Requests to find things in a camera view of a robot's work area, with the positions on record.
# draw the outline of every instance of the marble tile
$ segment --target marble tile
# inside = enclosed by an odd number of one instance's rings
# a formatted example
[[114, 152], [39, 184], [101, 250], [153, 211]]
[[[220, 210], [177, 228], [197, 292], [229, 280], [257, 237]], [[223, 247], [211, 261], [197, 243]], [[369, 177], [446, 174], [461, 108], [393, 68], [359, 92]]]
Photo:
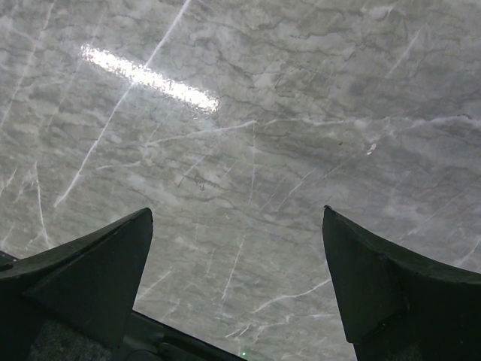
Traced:
[[0, 249], [138, 208], [135, 309], [249, 360], [354, 360], [329, 203], [481, 272], [478, 2], [6, 0]]

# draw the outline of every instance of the marble countertop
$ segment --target marble countertop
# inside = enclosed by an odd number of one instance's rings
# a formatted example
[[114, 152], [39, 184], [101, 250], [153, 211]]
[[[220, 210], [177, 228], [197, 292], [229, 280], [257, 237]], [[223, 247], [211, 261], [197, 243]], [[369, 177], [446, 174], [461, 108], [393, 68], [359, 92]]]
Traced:
[[481, 271], [481, 3], [0, 2], [0, 250], [139, 208], [135, 309], [248, 360], [355, 360], [330, 204]]

